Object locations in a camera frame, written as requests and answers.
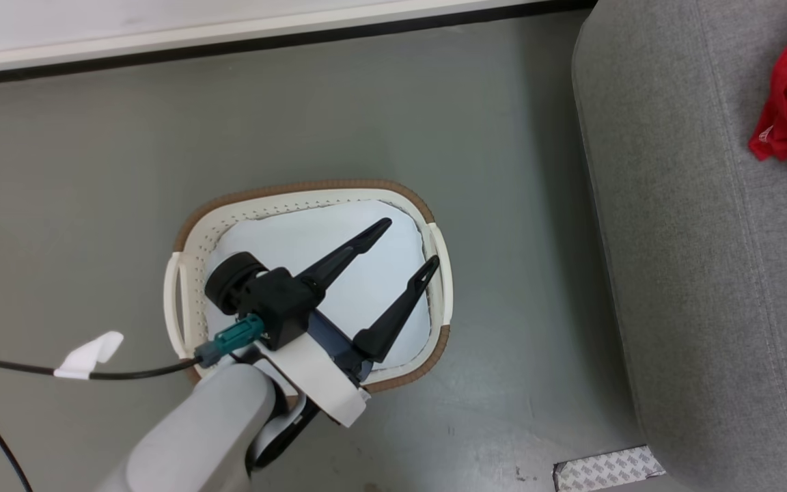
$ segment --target basket handle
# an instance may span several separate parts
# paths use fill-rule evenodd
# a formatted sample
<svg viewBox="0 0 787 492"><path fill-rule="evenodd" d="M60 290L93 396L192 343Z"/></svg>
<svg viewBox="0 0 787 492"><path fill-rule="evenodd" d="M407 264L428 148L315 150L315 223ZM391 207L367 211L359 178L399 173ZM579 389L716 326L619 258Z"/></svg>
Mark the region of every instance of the basket handle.
<svg viewBox="0 0 787 492"><path fill-rule="evenodd" d="M181 324L178 322L178 298L176 282L180 277L181 253L176 251L166 264L166 275L163 278L163 315L166 320L166 331L169 332L169 342L172 349L182 359L188 359L187 349L184 347L184 336L181 334Z"/></svg>
<svg viewBox="0 0 787 492"><path fill-rule="evenodd" d="M433 237L433 243L437 247L437 255L439 256L439 273L443 276L443 325L451 323L451 314L454 312L454 278L451 277L451 260L447 255L447 246L445 246L445 238L443 238L443 231L439 230L439 226L435 222L427 224L430 228L430 235Z"/></svg>

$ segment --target white tape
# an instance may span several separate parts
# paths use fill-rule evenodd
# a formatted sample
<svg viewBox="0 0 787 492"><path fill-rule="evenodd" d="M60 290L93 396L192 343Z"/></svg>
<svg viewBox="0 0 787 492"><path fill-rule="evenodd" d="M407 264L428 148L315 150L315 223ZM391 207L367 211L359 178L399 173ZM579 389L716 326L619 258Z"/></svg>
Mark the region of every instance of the white tape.
<svg viewBox="0 0 787 492"><path fill-rule="evenodd" d="M111 356L118 351L121 342L123 342L122 333L109 332L93 340L93 342L81 345L69 352L63 364L53 371L53 376L89 379L90 373L96 368L96 364L98 362L105 364L105 362L109 361Z"/></svg>

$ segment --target gray couch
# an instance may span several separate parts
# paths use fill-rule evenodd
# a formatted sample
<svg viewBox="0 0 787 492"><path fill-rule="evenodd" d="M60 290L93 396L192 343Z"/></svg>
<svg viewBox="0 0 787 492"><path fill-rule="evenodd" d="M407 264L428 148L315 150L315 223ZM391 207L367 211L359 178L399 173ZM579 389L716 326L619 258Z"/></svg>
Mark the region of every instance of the gray couch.
<svg viewBox="0 0 787 492"><path fill-rule="evenodd" d="M747 149L787 0L600 0L575 92L633 398L695 490L787 491L787 163Z"/></svg>

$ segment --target brown basket rim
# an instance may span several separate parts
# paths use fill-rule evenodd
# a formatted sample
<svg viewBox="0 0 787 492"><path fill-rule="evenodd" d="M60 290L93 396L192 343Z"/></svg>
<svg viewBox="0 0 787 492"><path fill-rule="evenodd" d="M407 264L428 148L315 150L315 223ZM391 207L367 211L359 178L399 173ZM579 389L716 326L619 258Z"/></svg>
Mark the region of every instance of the brown basket rim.
<svg viewBox="0 0 787 492"><path fill-rule="evenodd" d="M187 237L190 236L191 230L193 227L196 226L197 222L199 222L203 217L205 217L210 211L221 208L222 206L232 205L237 202L246 202L246 200L253 200L257 198L265 198L268 196L275 196L278 194L285 194L285 193L298 193L298 192L307 192L307 191L315 191L315 190L329 190L329 189L359 189L359 188L377 188L377 189L384 189L390 190L394 193L399 193L400 195L406 197L412 205L421 212L421 215L424 216L424 221L427 223L435 222L435 218L433 217L433 213L430 212L429 207L424 200L421 199L417 195L417 193L413 192L407 187L402 186L402 184L397 183L396 181L389 181L389 180L324 180L324 181L306 181L302 183L294 183L294 184L282 184L281 186L276 187L262 187L257 188L256 190L248 190L245 192L238 192L238 193L229 193L216 198L214 200L210 200L206 202L204 205L200 206L196 210L193 211L193 214L190 214L187 217L187 220L184 222L184 225L181 226L181 231L178 231L178 237L175 239L175 252L184 251L184 246L187 243ZM376 392L384 392L385 390L392 390L393 388L397 388L403 386L404 384L409 384L417 381L419 378L423 377L427 374L434 365L437 364L441 356L443 356L443 352L445 351L445 347L447 346L447 339L449 339L451 326L450 325L443 325L440 327L439 330L439 339L437 340L437 345L434 346L433 352L431 352L430 356L424 361L424 364L413 370L408 374L404 374L400 377L394 377L393 379L388 379L386 381L380 381L378 383L368 384L367 386L363 386L365 390L369 393L376 393ZM196 368L187 368L184 370L187 374L187 377L190 381L195 385L199 383L201 377L199 376L199 372L196 371Z"/></svg>

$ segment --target white wall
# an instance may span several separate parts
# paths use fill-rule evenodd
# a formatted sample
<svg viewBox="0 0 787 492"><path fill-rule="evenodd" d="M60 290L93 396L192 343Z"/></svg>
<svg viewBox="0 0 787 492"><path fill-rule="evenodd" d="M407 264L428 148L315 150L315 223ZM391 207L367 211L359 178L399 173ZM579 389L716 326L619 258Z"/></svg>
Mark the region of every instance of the white wall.
<svg viewBox="0 0 787 492"><path fill-rule="evenodd" d="M0 0L0 70L531 0Z"/></svg>

